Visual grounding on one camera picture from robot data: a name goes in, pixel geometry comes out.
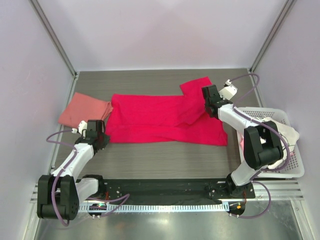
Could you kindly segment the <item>bright pink t shirt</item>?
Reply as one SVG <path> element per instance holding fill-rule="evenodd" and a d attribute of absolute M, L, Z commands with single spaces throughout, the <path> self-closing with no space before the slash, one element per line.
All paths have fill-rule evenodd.
<path fill-rule="evenodd" d="M 209 85 L 206 76 L 181 84 L 181 95 L 114 94 L 105 133 L 112 143 L 176 141 L 225 147 L 223 123 L 205 112 L 202 87 Z"/>

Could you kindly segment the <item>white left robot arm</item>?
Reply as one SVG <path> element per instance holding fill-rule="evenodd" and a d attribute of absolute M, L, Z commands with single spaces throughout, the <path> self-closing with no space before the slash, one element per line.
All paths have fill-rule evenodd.
<path fill-rule="evenodd" d="M 78 179 L 86 164 L 110 141 L 103 120 L 81 121 L 71 129 L 79 138 L 71 153 L 53 173 L 42 175 L 37 187 L 37 216 L 57 219 L 65 226 L 78 214 L 80 203 L 93 197 L 102 199 L 107 192 L 101 175 L 87 174 Z"/>

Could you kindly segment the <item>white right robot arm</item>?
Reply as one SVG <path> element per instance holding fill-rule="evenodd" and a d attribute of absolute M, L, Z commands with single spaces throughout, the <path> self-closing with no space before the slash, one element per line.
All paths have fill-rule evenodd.
<path fill-rule="evenodd" d="M 243 193 L 244 187 L 269 165 L 284 157 L 284 139 L 273 121 L 261 122 L 239 108 L 228 99 L 224 99 L 215 85 L 202 89 L 205 111 L 234 128 L 243 136 L 244 161 L 225 179 L 225 191 L 231 198 Z"/>

